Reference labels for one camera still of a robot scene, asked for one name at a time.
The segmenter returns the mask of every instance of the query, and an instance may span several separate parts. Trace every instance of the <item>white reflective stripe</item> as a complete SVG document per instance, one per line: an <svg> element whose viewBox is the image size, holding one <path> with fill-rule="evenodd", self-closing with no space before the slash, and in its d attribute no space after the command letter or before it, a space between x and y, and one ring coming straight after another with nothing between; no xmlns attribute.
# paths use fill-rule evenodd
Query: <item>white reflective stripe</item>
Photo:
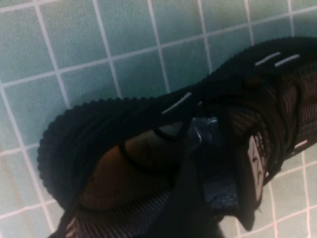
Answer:
<svg viewBox="0 0 317 238"><path fill-rule="evenodd" d="M264 182L264 170L254 136L250 137L248 155L252 167L256 200L260 201Z"/></svg>
<svg viewBox="0 0 317 238"><path fill-rule="evenodd" d="M173 108L175 108L177 105L181 104L183 101L185 101L188 97L190 97L192 95L192 93L186 93L184 97L182 97L178 102L176 102L175 104L173 104L171 107L169 107L168 109L166 109L164 112L162 112L162 114L167 113L168 111L172 110Z"/></svg>
<svg viewBox="0 0 317 238"><path fill-rule="evenodd" d="M262 59L262 60L256 62L256 63L255 63L255 66L258 66L258 65L260 65L260 64L262 64L262 63L265 63L265 62L268 61L269 59L274 58L275 56L278 56L278 55L280 55L280 54L281 54L281 52L276 52L276 53L274 53L274 54L272 54L272 55L269 55L269 56L265 57L264 59Z"/></svg>
<svg viewBox="0 0 317 238"><path fill-rule="evenodd" d="M302 141L301 143L298 143L297 145L295 145L295 149L296 148L298 148L298 147L300 147L300 146L302 146L302 145L305 145L307 143L307 140L304 140L304 141Z"/></svg>
<svg viewBox="0 0 317 238"><path fill-rule="evenodd" d="M299 58L299 57L300 57L299 54L293 55L293 56L290 56L290 57L287 57L287 58L285 58L285 59L283 59L283 60L281 60L281 61L279 61L279 62L276 62L274 66L275 66L275 67L279 67L279 66L281 66L282 64L284 64L284 63L286 63L286 62L289 62L289 61L291 61L291 60L295 60L295 59L297 59L297 58Z"/></svg>

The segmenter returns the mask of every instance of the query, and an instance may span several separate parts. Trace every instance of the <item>ceramic tile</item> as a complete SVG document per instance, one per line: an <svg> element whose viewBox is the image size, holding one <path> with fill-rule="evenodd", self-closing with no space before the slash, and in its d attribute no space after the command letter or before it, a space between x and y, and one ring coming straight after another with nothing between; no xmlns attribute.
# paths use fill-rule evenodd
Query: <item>ceramic tile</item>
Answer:
<svg viewBox="0 0 317 238"><path fill-rule="evenodd" d="M91 0L56 1L41 11L59 67L106 58Z"/></svg>
<svg viewBox="0 0 317 238"><path fill-rule="evenodd" d="M253 26L255 43L291 36L289 17Z"/></svg>
<svg viewBox="0 0 317 238"><path fill-rule="evenodd" d="M202 0L207 32L247 23L244 0Z"/></svg>
<svg viewBox="0 0 317 238"><path fill-rule="evenodd" d="M6 94L26 145L39 142L49 123L66 109L55 76L8 87Z"/></svg>
<svg viewBox="0 0 317 238"><path fill-rule="evenodd" d="M29 171L21 153L0 159L0 214L39 203Z"/></svg>
<svg viewBox="0 0 317 238"><path fill-rule="evenodd" d="M197 1L154 0L152 3L161 44L202 34Z"/></svg>
<svg viewBox="0 0 317 238"><path fill-rule="evenodd" d="M305 238L307 233L306 213L289 218L277 224L279 238Z"/></svg>
<svg viewBox="0 0 317 238"><path fill-rule="evenodd" d="M156 45L147 0L98 3L112 55Z"/></svg>
<svg viewBox="0 0 317 238"><path fill-rule="evenodd" d="M251 46L248 28L209 37L213 70L245 48Z"/></svg>
<svg viewBox="0 0 317 238"><path fill-rule="evenodd" d="M288 12L287 0L249 0L252 21Z"/></svg>
<svg viewBox="0 0 317 238"><path fill-rule="evenodd" d="M62 78L71 106L117 97L108 63L67 72Z"/></svg>
<svg viewBox="0 0 317 238"><path fill-rule="evenodd" d="M203 39L163 49L171 91L197 83L209 74Z"/></svg>
<svg viewBox="0 0 317 238"><path fill-rule="evenodd" d="M277 219L306 208L303 171L296 171L274 179L272 189Z"/></svg>
<svg viewBox="0 0 317 238"><path fill-rule="evenodd" d="M0 13L0 32L2 82L53 70L33 7Z"/></svg>
<svg viewBox="0 0 317 238"><path fill-rule="evenodd" d="M159 96L166 92L157 51L115 62L124 97Z"/></svg>

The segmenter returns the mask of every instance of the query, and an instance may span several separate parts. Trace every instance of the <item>shoe tongue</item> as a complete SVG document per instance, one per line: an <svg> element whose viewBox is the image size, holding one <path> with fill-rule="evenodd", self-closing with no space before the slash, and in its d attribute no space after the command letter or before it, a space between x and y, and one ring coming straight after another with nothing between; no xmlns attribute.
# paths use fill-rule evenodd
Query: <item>shoe tongue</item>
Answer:
<svg viewBox="0 0 317 238"><path fill-rule="evenodd" d="M216 215L234 215L250 230L262 200L267 152L261 124L245 131L249 132L235 140L239 136L230 119L194 119L188 140L194 143L190 156L203 200Z"/></svg>

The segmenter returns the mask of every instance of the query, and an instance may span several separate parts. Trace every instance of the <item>shoe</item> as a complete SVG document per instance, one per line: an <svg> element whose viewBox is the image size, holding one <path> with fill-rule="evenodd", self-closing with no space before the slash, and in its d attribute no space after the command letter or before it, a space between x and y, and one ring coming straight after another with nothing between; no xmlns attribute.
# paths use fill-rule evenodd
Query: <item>shoe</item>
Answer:
<svg viewBox="0 0 317 238"><path fill-rule="evenodd" d="M43 184L65 210L51 237L222 237L225 215L250 230L263 186L316 134L308 37L255 45L164 96L76 106L38 150Z"/></svg>

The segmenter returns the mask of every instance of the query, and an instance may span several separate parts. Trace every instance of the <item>tan insole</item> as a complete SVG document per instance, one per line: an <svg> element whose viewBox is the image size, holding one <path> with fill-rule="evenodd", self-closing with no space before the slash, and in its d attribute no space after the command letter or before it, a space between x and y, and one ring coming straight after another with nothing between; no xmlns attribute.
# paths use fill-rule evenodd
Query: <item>tan insole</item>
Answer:
<svg viewBox="0 0 317 238"><path fill-rule="evenodd" d="M126 151L137 163L149 168L167 168L183 158L182 141L165 141L152 131L127 141ZM94 210L108 210L168 188L165 176L148 176L136 170L119 148L114 147L100 159L80 197L80 204Z"/></svg>

